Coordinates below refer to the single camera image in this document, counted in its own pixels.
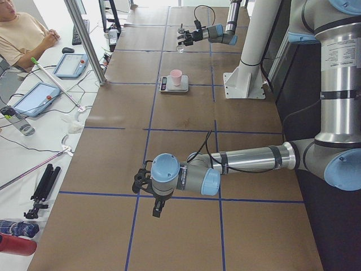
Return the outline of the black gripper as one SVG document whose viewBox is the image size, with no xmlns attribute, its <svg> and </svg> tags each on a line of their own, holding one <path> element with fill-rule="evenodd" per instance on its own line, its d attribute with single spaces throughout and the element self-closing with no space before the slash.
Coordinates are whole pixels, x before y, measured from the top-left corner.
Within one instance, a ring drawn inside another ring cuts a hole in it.
<svg viewBox="0 0 361 271">
<path fill-rule="evenodd" d="M 193 42 L 197 42 L 197 41 L 201 41 L 203 40 L 203 32 L 202 29 L 197 29 L 193 32 L 191 32 L 188 29 L 184 29 L 184 28 L 178 28 L 177 29 L 177 33 L 180 36 L 186 36 L 186 35 L 191 35 L 191 40 L 182 40 L 178 42 L 179 46 L 191 46 L 193 45 Z"/>
<path fill-rule="evenodd" d="M 173 189 L 167 190 L 167 191 L 161 191 L 161 190 L 153 190 L 153 196 L 156 198 L 155 204 L 153 207 L 153 216 L 160 217 L 162 209 L 165 205 L 165 201 L 169 200 L 173 195 Z"/>
</svg>

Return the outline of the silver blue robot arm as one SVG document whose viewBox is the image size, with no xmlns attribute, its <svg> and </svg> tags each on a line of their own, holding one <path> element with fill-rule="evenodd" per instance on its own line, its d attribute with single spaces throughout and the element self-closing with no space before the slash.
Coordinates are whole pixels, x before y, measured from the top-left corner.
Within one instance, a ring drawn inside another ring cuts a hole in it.
<svg viewBox="0 0 361 271">
<path fill-rule="evenodd" d="M 241 1 L 230 1 L 230 6 L 228 9 L 227 23 L 225 28 L 222 24 L 215 23 L 215 11 L 207 5 L 198 5 L 193 10 L 193 15 L 195 17 L 194 23 L 196 29 L 193 32 L 185 30 L 183 24 L 177 29 L 177 46 L 176 50 L 181 52 L 185 46 L 191 46 L 195 42 L 208 40 L 210 43 L 222 43 L 226 45 L 234 46 L 237 43 L 237 20 L 239 15 L 239 9 L 241 6 Z M 196 16 L 196 10 L 199 7 L 207 7 L 212 10 L 214 15 L 214 20 L 211 26 L 202 26 L 201 22 Z"/>
<path fill-rule="evenodd" d="M 155 197 L 155 217 L 174 190 L 215 195 L 221 176 L 232 172 L 301 169 L 338 189 L 360 189 L 360 2 L 292 1 L 288 40 L 321 45 L 320 132 L 280 146 L 195 152 L 183 163 L 158 155 L 149 177 L 134 179 Z"/>
</svg>

